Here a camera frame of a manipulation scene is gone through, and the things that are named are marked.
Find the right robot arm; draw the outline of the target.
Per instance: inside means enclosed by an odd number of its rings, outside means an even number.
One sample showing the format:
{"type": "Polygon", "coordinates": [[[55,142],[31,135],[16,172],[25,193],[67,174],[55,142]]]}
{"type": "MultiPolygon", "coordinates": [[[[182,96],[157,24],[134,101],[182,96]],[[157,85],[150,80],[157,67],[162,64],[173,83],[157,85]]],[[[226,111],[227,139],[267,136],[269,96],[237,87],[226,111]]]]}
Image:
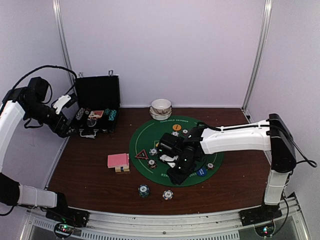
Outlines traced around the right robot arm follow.
{"type": "Polygon", "coordinates": [[[308,159],[281,117],[272,113],[268,119],[255,123],[213,127],[198,122],[186,136],[164,133],[157,151],[162,162],[169,165],[167,175],[175,185],[183,183],[196,169],[196,162],[205,155],[232,151],[270,151],[271,167],[267,179],[262,205],[256,210],[259,220],[268,220],[278,209],[289,175],[299,161],[316,168],[314,160],[308,159]]]}

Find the black red triangle all-in marker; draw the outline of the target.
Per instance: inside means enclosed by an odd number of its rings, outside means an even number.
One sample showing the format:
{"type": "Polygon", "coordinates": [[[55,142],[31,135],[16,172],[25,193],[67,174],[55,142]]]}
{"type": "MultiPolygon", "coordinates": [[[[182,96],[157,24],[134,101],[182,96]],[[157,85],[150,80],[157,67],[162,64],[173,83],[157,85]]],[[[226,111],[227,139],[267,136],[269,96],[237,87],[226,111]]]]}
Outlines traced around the black red triangle all-in marker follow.
{"type": "Polygon", "coordinates": [[[143,149],[139,153],[137,153],[135,158],[140,159],[140,160],[148,160],[149,159],[148,154],[145,149],[143,149]]]}

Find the dark blue chip stack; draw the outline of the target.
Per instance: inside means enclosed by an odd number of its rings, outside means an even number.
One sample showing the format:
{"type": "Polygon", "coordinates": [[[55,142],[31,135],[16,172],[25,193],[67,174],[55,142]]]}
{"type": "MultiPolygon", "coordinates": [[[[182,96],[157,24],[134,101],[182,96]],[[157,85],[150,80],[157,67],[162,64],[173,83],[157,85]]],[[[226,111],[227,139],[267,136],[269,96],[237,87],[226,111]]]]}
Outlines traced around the dark blue chip stack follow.
{"type": "Polygon", "coordinates": [[[150,194],[150,189],[149,187],[146,185],[146,184],[141,184],[139,187],[138,187],[138,193],[139,193],[139,196],[142,197],[142,198],[146,198],[149,196],[150,194]]]}

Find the blue round dealer button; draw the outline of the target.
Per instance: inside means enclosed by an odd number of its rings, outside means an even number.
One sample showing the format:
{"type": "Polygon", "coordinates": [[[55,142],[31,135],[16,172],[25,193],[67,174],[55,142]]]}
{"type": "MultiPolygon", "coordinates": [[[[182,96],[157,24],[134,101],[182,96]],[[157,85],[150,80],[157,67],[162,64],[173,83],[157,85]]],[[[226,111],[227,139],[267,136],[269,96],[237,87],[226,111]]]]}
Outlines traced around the blue round dealer button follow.
{"type": "Polygon", "coordinates": [[[196,172],[196,174],[197,174],[197,176],[199,176],[199,177],[204,177],[204,176],[206,176],[207,175],[207,170],[206,170],[206,168],[204,168],[204,167],[202,167],[201,169],[199,169],[197,172],[196,172]]]}

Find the pink playing card deck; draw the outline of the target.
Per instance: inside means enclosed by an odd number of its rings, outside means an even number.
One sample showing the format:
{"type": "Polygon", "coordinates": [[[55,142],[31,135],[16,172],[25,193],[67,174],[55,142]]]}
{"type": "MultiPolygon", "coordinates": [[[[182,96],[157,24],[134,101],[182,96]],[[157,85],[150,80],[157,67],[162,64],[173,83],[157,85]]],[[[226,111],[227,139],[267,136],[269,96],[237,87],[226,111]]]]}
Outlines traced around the pink playing card deck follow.
{"type": "Polygon", "coordinates": [[[108,168],[121,168],[129,166],[129,155],[127,153],[111,154],[107,156],[108,168]]]}

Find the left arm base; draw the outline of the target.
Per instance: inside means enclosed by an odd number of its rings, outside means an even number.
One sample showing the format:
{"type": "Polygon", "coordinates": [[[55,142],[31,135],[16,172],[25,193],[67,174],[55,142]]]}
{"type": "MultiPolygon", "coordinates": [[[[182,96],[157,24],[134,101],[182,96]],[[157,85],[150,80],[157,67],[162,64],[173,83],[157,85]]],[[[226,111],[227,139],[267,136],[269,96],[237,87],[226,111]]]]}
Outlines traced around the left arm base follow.
{"type": "Polygon", "coordinates": [[[88,211],[74,208],[68,208],[65,213],[53,208],[43,208],[42,210],[46,212],[46,218],[56,221],[53,233],[62,240],[69,238],[77,228],[86,227],[90,216],[88,211]]]}

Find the orange round button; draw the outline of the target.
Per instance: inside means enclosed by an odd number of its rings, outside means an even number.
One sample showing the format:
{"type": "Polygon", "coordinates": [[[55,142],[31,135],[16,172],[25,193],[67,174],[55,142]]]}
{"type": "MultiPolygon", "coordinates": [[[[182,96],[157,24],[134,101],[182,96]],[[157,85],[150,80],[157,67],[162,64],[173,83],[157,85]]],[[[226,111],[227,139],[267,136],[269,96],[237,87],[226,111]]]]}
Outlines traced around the orange round button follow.
{"type": "Polygon", "coordinates": [[[182,126],[179,125],[179,124],[174,124],[174,125],[172,126],[172,129],[173,129],[174,131],[180,131],[180,130],[182,129],[182,126]]]}

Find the light blue chip stack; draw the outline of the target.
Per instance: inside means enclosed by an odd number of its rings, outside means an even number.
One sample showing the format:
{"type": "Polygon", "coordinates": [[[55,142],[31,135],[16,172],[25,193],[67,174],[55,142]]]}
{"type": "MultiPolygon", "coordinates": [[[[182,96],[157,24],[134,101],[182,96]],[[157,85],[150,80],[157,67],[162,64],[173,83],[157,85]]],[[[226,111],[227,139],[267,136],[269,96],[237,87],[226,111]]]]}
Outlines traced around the light blue chip stack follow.
{"type": "Polygon", "coordinates": [[[165,190],[162,194],[164,200],[171,200],[174,196],[174,193],[171,190],[165,190]]]}

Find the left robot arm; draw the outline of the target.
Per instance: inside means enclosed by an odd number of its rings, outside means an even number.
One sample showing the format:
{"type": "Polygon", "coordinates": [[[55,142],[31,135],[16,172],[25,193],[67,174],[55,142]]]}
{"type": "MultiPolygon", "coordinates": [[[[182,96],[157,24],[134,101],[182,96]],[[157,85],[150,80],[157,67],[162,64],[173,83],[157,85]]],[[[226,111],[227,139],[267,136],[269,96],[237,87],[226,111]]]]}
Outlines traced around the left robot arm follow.
{"type": "MultiPolygon", "coordinates": [[[[32,78],[27,87],[18,85],[31,74],[45,68],[64,70],[73,76],[76,73],[64,66],[42,65],[23,75],[7,92],[0,107],[0,165],[5,163],[5,156],[13,134],[21,120],[29,129],[29,122],[36,120],[39,126],[49,126],[53,133],[61,138],[69,137],[78,131],[70,119],[63,114],[63,108],[70,107],[76,100],[75,94],[66,92],[59,97],[52,107],[45,101],[47,90],[51,85],[41,77],[32,78]]],[[[63,194],[23,185],[6,176],[0,175],[0,202],[12,210],[16,206],[45,207],[61,222],[72,218],[72,211],[62,201],[63,194]]]]}

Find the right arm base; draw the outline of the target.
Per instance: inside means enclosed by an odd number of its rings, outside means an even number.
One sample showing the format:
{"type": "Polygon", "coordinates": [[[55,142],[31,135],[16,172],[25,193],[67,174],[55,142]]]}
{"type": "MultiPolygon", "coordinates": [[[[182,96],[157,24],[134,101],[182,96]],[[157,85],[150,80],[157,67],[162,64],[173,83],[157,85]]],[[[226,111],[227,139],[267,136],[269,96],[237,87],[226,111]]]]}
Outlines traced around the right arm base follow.
{"type": "Polygon", "coordinates": [[[242,226],[254,225],[256,234],[260,237],[271,237],[275,232],[274,220],[282,216],[278,206],[258,206],[239,212],[242,226]]]}

